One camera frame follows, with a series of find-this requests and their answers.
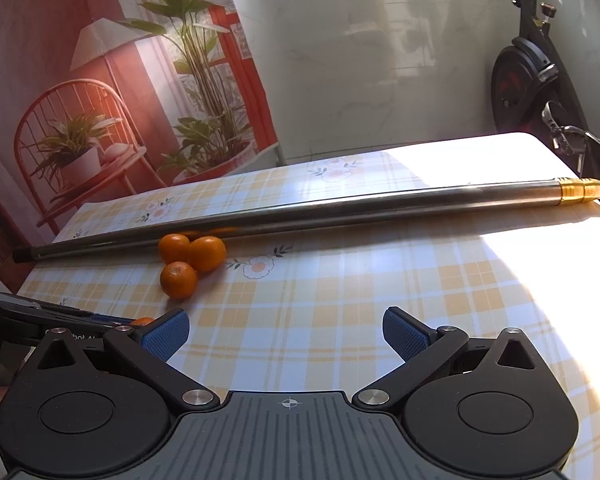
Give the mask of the orange mandarin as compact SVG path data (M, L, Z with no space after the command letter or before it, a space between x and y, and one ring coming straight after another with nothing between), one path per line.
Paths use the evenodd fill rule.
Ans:
M145 316L144 318L136 318L135 320L130 322L130 325L134 327L144 327L151 324L152 322L154 322L153 318L148 318L148 316Z
M188 263L168 263L160 273L162 291L173 300L184 300L193 296L198 286L197 271Z
M197 272L209 273L222 266L226 252L226 246L219 237L198 237L188 246L187 263Z
M172 233L161 237L158 243L158 253L164 264L177 261L186 262L188 259L190 241L186 235Z

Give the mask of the plaid floral tablecloth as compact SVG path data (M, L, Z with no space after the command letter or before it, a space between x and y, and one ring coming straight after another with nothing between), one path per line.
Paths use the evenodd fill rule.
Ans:
M453 184L571 177L530 134L393 148L227 177L83 206L58 239L220 212ZM381 320L397 306L436 328L495 338L519 327L579 419L564 475L600 479L600 204L440 217L228 240L220 270L174 304L156 248L38 263L19 295L102 314L156 318L181 307L188 341L169 364L214 390L271 391L272 408L237 401L237 422L197 422L166 463L182 479L405 478L377 420L347 450L355 422L306 391L352 396L402 365Z

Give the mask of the steel telescopic pole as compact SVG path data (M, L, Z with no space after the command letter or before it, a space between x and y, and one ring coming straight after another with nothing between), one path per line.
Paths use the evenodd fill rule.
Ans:
M168 234L241 237L333 228L368 222L454 214L483 209L571 206L600 200L600 180L555 179L421 188L309 200L298 204L222 212L129 230L18 248L16 263L83 256L158 244Z

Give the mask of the backdrop stand metal leg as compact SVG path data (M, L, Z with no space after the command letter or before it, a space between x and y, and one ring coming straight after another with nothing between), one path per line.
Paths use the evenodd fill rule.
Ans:
M275 154L276 154L276 164L278 166L286 166L287 165L287 159L286 156L283 152L282 146L280 145L280 143L276 144L275 147Z

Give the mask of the printed room backdrop cloth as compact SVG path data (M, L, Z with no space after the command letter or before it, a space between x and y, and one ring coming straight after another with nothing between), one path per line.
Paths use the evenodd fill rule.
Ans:
M0 0L0 280L83 205L276 164L233 0Z

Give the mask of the black exercise bike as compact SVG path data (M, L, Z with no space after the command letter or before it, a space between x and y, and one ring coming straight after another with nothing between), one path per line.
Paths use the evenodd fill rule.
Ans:
M519 32L491 73L491 107L499 132L533 134L580 178L600 179L600 138L588 128L565 64L550 40L556 8L512 0Z

